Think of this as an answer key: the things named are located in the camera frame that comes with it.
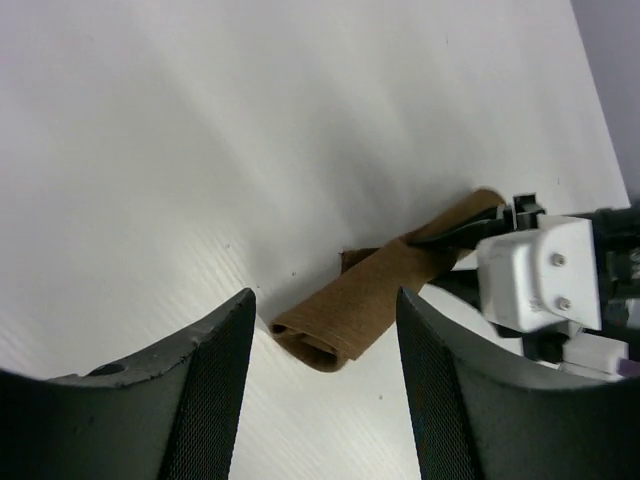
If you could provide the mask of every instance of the white plastic casing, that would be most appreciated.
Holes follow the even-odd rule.
[[[540,215],[538,226],[478,245],[485,318],[523,333],[563,320],[600,330],[591,221]],[[553,261],[558,255],[562,265]]]

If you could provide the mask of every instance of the brown object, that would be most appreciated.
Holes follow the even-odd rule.
[[[356,360],[393,324],[399,287],[418,291],[469,253],[428,251],[407,243],[449,230],[501,204],[504,199],[496,192],[476,190],[427,225],[380,249],[344,252],[343,275],[276,318],[271,325],[274,338],[323,372],[334,372],[347,360]]]

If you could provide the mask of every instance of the white table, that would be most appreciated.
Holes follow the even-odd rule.
[[[243,286],[231,478],[417,479],[395,329],[336,374],[268,319],[480,185],[627,197],[569,0],[0,6],[0,365],[134,352]]]

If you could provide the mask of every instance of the brown fabric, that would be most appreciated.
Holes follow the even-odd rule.
[[[295,357],[324,372],[356,360],[395,320],[398,288],[420,290],[450,270],[468,251],[435,252],[407,245],[418,236],[446,231],[487,208],[503,204],[480,189],[425,226],[380,249],[342,254],[343,275],[275,319],[271,332]]]

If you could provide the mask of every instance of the bolt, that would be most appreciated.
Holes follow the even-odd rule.
[[[567,264],[567,257],[560,253],[551,255],[551,263],[556,267],[564,267]]]
[[[571,309],[571,301],[568,298],[560,297],[556,300],[556,305],[560,310],[566,311]]]

